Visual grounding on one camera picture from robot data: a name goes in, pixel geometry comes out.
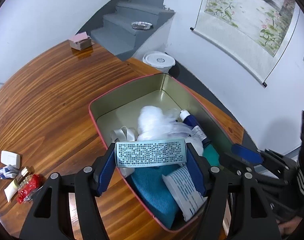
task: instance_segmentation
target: open tin container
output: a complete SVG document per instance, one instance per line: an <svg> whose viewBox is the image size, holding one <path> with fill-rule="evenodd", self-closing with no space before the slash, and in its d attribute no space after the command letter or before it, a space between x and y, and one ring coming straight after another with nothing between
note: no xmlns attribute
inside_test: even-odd
<svg viewBox="0 0 304 240"><path fill-rule="evenodd" d="M213 115L181 83L165 73L153 74L126 82L90 103L90 116L106 149L112 142L110 137L112 130L120 129L123 126L137 130L140 111L144 106L156 106L162 111L172 108L188 110L197 118L219 154L231 152L233 143ZM123 179L149 214L168 232L183 230L202 213L201 208L188 222L185 222L183 215L178 213L172 227L168 229L143 203L127 179L124 177Z"/></svg>

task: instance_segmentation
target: pink paper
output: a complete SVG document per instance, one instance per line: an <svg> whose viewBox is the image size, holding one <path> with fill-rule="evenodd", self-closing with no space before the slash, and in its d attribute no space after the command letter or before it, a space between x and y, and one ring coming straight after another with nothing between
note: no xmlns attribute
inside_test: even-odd
<svg viewBox="0 0 304 240"><path fill-rule="evenodd" d="M78 41L86 40L87 38L88 35L86 34L86 32L83 32L74 35L72 38L70 38L70 40L73 42L78 42Z"/></svg>

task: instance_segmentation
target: wood grain tabletop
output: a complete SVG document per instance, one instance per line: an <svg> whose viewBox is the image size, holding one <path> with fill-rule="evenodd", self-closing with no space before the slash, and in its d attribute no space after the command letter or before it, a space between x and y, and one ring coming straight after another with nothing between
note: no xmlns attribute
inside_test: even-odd
<svg viewBox="0 0 304 240"><path fill-rule="evenodd" d="M65 41L44 52L14 74L0 89L0 152L19 153L22 166L32 166L46 178L52 172L73 174L105 153L88 114L88 104L112 88L156 73L138 60L122 62L95 44L84 51ZM242 127L200 97L234 142ZM0 180L0 221L18 237L31 203L7 203ZM192 239L198 221L179 233L164 231L144 210L116 171L97 205L110 239ZM82 239L74 194L70 214L76 239Z"/></svg>

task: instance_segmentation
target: staircase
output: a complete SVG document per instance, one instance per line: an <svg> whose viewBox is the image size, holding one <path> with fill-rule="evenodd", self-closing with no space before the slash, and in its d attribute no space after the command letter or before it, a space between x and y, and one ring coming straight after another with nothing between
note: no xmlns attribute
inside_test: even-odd
<svg viewBox="0 0 304 240"><path fill-rule="evenodd" d="M129 59L174 12L163 8L164 0L120 1L116 11L103 16L103 27L92 30L91 38L121 60ZM150 22L150 30L136 30L131 23Z"/></svg>

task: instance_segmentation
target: red plastic wrapper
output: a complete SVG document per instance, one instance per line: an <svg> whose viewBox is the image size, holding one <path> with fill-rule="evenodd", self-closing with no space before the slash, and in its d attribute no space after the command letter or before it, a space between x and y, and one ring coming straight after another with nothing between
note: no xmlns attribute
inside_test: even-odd
<svg viewBox="0 0 304 240"><path fill-rule="evenodd" d="M18 196L16 200L18 203L22 203L23 201L31 200L32 195L40 188L42 184L42 178L38 174L33 174L27 176L18 189Z"/></svg>

